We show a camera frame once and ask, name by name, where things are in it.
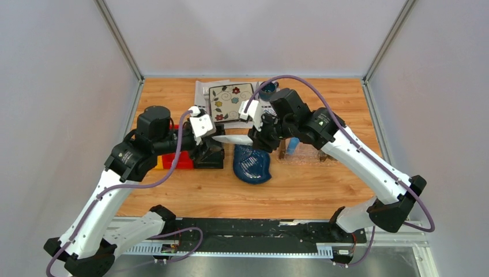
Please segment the square floral ceramic plate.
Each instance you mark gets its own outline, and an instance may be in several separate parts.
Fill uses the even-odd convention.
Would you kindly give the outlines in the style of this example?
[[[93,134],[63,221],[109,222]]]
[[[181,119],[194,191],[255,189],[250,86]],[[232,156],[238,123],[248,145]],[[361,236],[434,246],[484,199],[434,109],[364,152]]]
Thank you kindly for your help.
[[[252,83],[237,83],[210,87],[209,113],[215,123],[239,120],[239,108],[254,93]]]

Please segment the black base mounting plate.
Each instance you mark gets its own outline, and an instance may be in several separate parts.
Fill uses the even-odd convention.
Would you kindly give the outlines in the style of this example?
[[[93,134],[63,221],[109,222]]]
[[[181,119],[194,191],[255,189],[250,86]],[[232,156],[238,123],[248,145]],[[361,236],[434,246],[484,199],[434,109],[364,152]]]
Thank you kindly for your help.
[[[212,253],[314,253],[317,244],[364,244],[365,231],[340,234],[329,222],[274,220],[182,218],[171,221],[163,233],[174,232],[170,240],[178,250],[190,251],[197,243],[198,252]]]

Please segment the yellow plastic bin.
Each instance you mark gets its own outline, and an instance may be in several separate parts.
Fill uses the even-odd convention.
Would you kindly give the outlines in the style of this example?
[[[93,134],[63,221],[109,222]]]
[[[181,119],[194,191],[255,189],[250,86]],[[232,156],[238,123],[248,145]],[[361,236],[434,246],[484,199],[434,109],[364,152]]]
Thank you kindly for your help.
[[[158,156],[156,159],[156,165],[154,167],[155,170],[163,170],[164,165],[163,165],[163,158],[161,156]]]

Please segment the black plastic bin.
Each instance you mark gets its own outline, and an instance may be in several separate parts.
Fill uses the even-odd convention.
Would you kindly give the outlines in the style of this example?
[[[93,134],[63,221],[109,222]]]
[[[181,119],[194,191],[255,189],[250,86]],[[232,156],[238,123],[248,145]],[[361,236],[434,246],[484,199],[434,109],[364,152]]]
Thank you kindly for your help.
[[[225,150],[209,152],[200,160],[193,161],[194,169],[223,169],[224,168]]]

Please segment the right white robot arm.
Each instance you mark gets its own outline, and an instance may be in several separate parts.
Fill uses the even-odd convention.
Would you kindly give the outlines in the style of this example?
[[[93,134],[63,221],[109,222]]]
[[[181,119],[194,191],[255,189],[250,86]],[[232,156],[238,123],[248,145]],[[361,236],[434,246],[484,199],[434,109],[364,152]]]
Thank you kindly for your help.
[[[249,119],[252,146],[272,152],[280,140],[296,137],[301,143],[336,159],[359,177],[375,194],[354,207],[340,207],[331,217],[329,234],[338,242],[354,231],[377,226],[396,233],[419,200],[427,182],[396,170],[359,140],[336,114],[321,107],[310,110],[293,89],[282,89],[270,98],[274,114],[265,113],[257,100],[241,104],[239,116]]]

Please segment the dark blue ceramic mug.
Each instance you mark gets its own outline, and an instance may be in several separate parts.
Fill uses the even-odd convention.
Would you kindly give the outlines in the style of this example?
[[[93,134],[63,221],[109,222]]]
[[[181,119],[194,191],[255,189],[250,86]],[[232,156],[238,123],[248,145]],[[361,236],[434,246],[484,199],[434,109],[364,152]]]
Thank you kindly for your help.
[[[263,101],[268,102],[272,95],[276,93],[278,87],[278,81],[268,83],[266,86],[259,90],[259,98]]]

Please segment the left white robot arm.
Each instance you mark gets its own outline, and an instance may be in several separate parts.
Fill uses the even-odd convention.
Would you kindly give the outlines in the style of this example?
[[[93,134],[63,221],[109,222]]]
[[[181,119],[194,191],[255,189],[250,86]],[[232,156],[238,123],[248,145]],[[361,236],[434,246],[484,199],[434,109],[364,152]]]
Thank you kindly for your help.
[[[199,159],[213,150],[209,138],[216,131],[212,117],[193,106],[178,123],[170,110],[150,106],[137,118],[136,128],[108,156],[98,184],[84,209],[60,237],[50,238],[44,250],[62,261],[72,276],[103,276],[125,251],[146,239],[170,239],[176,232],[175,215],[161,205],[116,229],[108,229],[129,194],[144,189],[142,180],[160,156],[174,154],[171,170],[187,151]]]

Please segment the white toothpaste tube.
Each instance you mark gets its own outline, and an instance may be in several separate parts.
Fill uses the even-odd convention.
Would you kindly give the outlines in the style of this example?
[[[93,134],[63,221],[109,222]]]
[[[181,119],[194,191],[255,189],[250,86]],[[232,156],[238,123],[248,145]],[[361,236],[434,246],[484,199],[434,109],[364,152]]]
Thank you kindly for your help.
[[[213,136],[212,139],[220,143],[235,144],[235,145],[252,145],[253,141],[244,134],[229,134]]]

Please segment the white patterned placemat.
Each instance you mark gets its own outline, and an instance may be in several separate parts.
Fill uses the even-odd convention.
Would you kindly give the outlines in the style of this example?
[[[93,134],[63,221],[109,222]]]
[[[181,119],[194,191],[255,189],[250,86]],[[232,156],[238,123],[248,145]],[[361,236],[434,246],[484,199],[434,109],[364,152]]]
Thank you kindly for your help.
[[[201,81],[196,81],[195,82],[195,94],[194,94],[194,104],[198,106],[199,108],[202,108],[205,110],[205,101],[203,97],[203,87],[215,87],[215,86],[221,86],[221,85],[228,85],[228,84],[237,84],[237,83],[252,83],[252,82],[234,82],[230,80],[222,80],[222,81],[214,81],[214,82],[207,82],[203,83]],[[256,89],[259,85],[260,82],[254,82],[252,83],[254,89]],[[253,125],[252,122],[243,122],[243,121],[233,121],[233,122],[223,122],[223,123],[215,123],[217,125],[223,125],[224,128],[226,129],[250,129]]]

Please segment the red plastic bin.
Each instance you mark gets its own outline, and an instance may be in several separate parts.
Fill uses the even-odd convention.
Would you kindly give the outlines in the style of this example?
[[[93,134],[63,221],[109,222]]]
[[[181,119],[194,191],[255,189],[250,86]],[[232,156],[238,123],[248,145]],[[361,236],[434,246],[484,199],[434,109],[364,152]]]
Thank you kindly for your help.
[[[163,169],[170,169],[172,167],[173,161],[175,159],[175,154],[165,154],[161,156],[161,166]],[[182,151],[179,155],[178,162],[176,164],[176,169],[188,169],[194,168],[194,162],[190,158],[188,151]]]

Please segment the blue shell-shaped dish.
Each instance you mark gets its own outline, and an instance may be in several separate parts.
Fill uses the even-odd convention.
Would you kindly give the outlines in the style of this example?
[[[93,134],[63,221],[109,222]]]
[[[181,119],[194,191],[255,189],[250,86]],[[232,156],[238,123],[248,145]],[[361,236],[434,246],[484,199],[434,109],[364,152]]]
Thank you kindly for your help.
[[[241,181],[259,185],[272,179],[269,153],[249,145],[235,145],[232,162],[233,172]]]

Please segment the blue toothpaste tube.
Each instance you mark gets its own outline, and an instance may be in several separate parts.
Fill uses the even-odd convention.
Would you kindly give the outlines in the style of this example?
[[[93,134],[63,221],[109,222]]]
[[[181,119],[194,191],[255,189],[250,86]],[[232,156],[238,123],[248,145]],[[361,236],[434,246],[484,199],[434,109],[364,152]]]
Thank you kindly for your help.
[[[286,148],[286,154],[287,155],[293,155],[300,143],[300,140],[297,137],[290,138],[287,148]]]

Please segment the silver fork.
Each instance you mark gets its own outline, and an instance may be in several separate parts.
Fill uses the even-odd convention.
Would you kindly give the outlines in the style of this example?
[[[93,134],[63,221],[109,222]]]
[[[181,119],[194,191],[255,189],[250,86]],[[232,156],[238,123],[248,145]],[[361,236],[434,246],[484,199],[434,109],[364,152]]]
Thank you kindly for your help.
[[[203,87],[203,97],[205,101],[205,110],[208,114],[211,113],[211,107],[210,107],[210,90],[209,87]]]

